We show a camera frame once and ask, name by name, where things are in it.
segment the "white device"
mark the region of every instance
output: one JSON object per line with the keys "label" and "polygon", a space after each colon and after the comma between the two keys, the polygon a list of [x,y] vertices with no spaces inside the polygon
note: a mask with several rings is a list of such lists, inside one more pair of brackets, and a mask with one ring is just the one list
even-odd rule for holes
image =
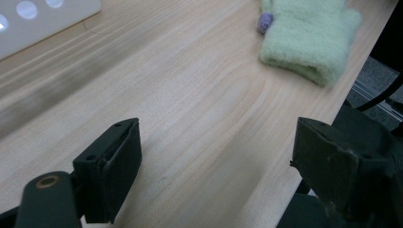
{"label": "white device", "polygon": [[101,10],[101,0],[0,0],[0,60]]}

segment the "screw hole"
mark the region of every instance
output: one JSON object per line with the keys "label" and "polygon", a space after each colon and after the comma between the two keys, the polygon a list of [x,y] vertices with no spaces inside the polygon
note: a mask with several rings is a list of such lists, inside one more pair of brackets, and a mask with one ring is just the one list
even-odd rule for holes
{"label": "screw hole", "polygon": [[59,181],[59,179],[60,179],[59,176],[48,176],[37,181],[35,186],[36,188],[39,189],[49,188],[54,184],[56,184]]}
{"label": "screw hole", "polygon": [[95,155],[90,155],[90,156],[86,157],[87,161],[94,161],[96,159],[97,159],[97,157]]}

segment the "light green towel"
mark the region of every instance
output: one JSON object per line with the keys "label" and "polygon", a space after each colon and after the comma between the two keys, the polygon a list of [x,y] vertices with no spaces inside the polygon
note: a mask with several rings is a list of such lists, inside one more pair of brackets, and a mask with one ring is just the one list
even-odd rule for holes
{"label": "light green towel", "polygon": [[262,62],[284,67],[320,86],[344,73],[360,14],[345,0],[262,0],[273,14],[260,52]]}

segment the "black plastic part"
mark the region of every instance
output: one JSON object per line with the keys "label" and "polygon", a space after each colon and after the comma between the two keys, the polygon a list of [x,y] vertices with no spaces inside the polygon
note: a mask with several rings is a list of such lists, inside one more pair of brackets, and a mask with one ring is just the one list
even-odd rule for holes
{"label": "black plastic part", "polygon": [[27,227],[81,227],[68,173],[47,173],[26,185],[15,228]]}
{"label": "black plastic part", "polygon": [[0,215],[0,227],[12,228],[17,220],[18,207],[14,207],[11,210]]}
{"label": "black plastic part", "polygon": [[402,72],[403,65],[403,1],[398,1],[391,18],[383,29],[371,56],[382,64]]}
{"label": "black plastic part", "polygon": [[345,221],[337,214],[328,215],[316,197],[295,193],[277,228],[342,228]]}
{"label": "black plastic part", "polygon": [[326,123],[299,118],[292,165],[346,219],[368,219],[371,190],[387,160]]}
{"label": "black plastic part", "polygon": [[86,222],[114,222],[142,162],[139,120],[112,125],[73,161]]}
{"label": "black plastic part", "polygon": [[403,227],[403,170],[397,172],[392,179],[391,197],[398,227]]}
{"label": "black plastic part", "polygon": [[297,188],[296,194],[307,195],[309,191],[311,191],[311,187],[305,182],[305,180],[302,180]]}

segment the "led light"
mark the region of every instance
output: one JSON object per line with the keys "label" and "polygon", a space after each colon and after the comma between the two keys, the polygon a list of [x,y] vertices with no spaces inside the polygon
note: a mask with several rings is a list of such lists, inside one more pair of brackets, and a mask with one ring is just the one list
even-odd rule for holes
{"label": "led light", "polygon": [[63,5],[64,0],[47,0],[48,6],[52,8],[60,8]]}
{"label": "led light", "polygon": [[17,12],[24,19],[33,19],[38,14],[35,4],[30,1],[23,1],[17,5]]}
{"label": "led light", "polygon": [[0,14],[0,31],[6,30],[8,26],[9,21],[4,15]]}

